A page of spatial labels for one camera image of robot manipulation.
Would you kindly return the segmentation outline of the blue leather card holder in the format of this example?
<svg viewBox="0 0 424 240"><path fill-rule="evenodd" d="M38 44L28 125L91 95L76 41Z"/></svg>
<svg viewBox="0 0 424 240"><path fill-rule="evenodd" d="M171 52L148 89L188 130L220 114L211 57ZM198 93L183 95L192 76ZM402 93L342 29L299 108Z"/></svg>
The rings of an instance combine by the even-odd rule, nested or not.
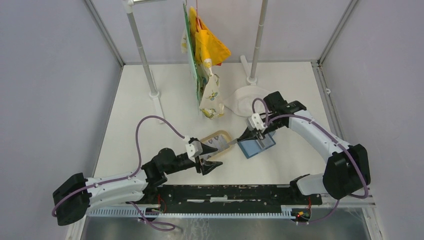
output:
<svg viewBox="0 0 424 240"><path fill-rule="evenodd" d="M259 153L266 151L267 149L276 145L273 136L275 131L267 133L264 139L255 139L255 140L244 140L238 142L238 146L241 149L246 159L250 159Z"/></svg>

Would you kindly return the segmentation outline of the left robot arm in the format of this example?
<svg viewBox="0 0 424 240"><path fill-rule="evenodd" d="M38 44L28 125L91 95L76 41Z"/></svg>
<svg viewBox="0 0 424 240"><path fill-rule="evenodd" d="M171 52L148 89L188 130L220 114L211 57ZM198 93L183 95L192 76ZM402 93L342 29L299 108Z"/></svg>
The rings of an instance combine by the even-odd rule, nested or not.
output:
<svg viewBox="0 0 424 240"><path fill-rule="evenodd" d="M197 140L185 147L186 152L179 155L170 148L161 149L137 172L103 178L84 177L81 172L72 175L52 194L53 217L59 226L67 226L103 207L139 200L151 204L157 198L157 187L168 180L167 175L190 168L207 175L222 165L220 161L201 158L218 152L215 147Z"/></svg>

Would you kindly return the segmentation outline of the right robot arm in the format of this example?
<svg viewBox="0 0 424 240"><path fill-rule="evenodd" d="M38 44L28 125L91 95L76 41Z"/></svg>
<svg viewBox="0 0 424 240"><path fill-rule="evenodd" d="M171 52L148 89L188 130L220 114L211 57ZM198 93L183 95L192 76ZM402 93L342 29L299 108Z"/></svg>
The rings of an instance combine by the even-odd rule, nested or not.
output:
<svg viewBox="0 0 424 240"><path fill-rule="evenodd" d="M340 200L346 196L365 199L371 183L368 152L361 144L352 145L323 128L307 107L295 100L287 102L275 91L264 98L255 98L247 128L235 142L264 140L281 128L292 130L309 143L325 161L323 173L307 174L294 180L289 199L302 204L313 194L329 194Z"/></svg>

